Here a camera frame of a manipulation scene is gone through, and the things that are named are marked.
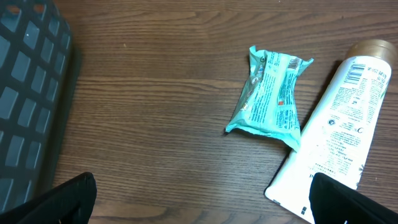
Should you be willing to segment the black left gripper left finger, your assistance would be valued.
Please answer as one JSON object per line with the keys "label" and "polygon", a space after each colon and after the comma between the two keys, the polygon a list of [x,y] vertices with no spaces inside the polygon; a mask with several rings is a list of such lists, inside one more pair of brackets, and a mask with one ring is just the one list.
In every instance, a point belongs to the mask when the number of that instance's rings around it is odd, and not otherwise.
{"label": "black left gripper left finger", "polygon": [[91,172],[84,172],[45,194],[1,214],[1,224],[87,224],[97,195]]}

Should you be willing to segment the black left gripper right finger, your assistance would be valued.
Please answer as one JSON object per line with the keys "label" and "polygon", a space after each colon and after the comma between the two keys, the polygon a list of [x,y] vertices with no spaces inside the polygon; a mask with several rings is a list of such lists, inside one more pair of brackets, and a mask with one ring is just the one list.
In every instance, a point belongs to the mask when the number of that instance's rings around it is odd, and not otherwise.
{"label": "black left gripper right finger", "polygon": [[397,213],[323,174],[309,193],[315,224],[397,224]]}

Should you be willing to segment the white tube gold cap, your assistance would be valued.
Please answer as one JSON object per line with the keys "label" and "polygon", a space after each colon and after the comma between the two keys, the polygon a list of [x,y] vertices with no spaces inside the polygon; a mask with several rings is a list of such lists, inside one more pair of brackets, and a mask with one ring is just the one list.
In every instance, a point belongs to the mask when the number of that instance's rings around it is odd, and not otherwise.
{"label": "white tube gold cap", "polygon": [[302,130],[300,149],[266,188],[269,200],[315,223],[309,201],[315,174],[357,191],[396,60],[397,49],[385,40],[362,40],[348,50]]}

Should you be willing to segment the colourful packet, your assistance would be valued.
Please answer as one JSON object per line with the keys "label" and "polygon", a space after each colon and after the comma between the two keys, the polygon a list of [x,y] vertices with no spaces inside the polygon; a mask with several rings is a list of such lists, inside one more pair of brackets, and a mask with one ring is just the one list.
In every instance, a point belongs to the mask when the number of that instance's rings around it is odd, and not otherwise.
{"label": "colourful packet", "polygon": [[301,128],[294,98],[299,76],[313,63],[297,56],[249,48],[250,74],[227,133],[241,129],[283,141],[293,150],[301,145]]}

